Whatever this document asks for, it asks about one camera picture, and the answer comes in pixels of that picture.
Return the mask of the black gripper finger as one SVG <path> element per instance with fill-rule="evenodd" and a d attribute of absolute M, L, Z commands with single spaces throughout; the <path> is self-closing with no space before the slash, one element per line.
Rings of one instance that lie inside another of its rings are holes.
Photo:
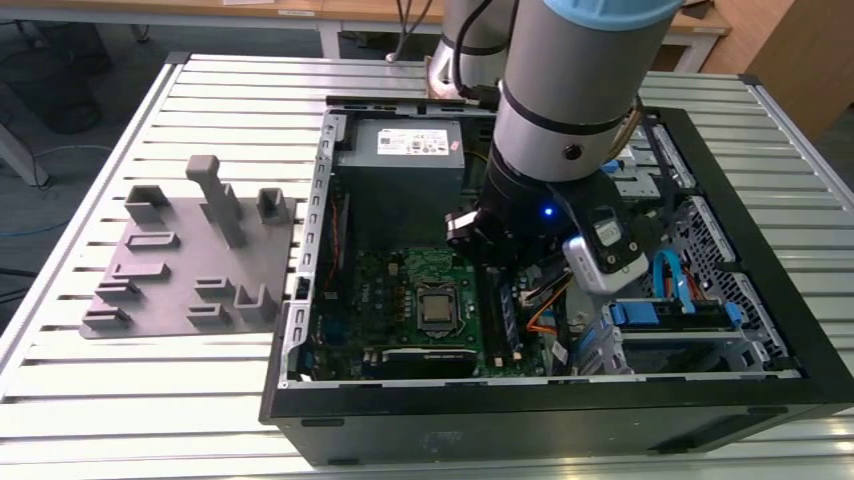
<path fill-rule="evenodd" d="M 520 227 L 488 209 L 444 217 L 446 245 L 477 267 L 515 271 L 523 266 Z"/>
<path fill-rule="evenodd" d="M 632 219 L 631 231 L 641 250 L 656 250 L 659 248 L 661 223 L 655 212 L 647 212 Z"/>

